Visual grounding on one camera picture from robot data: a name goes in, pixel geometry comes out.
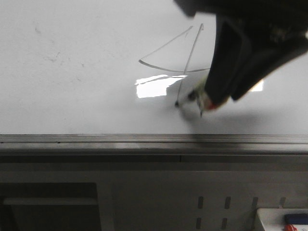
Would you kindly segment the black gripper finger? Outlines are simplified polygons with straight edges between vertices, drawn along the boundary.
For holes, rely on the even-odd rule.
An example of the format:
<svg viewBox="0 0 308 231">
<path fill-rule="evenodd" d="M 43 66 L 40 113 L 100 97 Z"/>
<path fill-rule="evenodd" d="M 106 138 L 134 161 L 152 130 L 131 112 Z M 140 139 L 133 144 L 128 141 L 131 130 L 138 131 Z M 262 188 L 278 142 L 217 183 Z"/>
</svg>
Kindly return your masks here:
<svg viewBox="0 0 308 231">
<path fill-rule="evenodd" d="M 244 21 L 217 16 L 215 49 L 205 84 L 212 103 L 222 103 L 232 96 L 240 82 L 240 69 L 251 51 Z"/>
<path fill-rule="evenodd" d="M 268 43 L 252 52 L 252 56 L 236 74 L 231 98 L 243 97 L 256 83 L 287 62 L 307 52 L 305 33 L 299 33 L 278 43 Z"/>
</svg>

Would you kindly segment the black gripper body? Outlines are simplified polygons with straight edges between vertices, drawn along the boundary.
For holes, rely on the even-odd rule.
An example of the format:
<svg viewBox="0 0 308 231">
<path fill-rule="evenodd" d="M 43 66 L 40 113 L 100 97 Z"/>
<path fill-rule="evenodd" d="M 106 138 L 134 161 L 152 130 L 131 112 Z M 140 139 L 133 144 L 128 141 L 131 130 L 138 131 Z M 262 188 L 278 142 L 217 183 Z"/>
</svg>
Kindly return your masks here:
<svg viewBox="0 0 308 231">
<path fill-rule="evenodd" d="M 306 0 L 177 0 L 187 17 L 214 14 L 216 20 L 234 19 L 280 26 L 287 30 L 281 42 L 297 56 L 308 51 L 308 2 Z"/>
</svg>

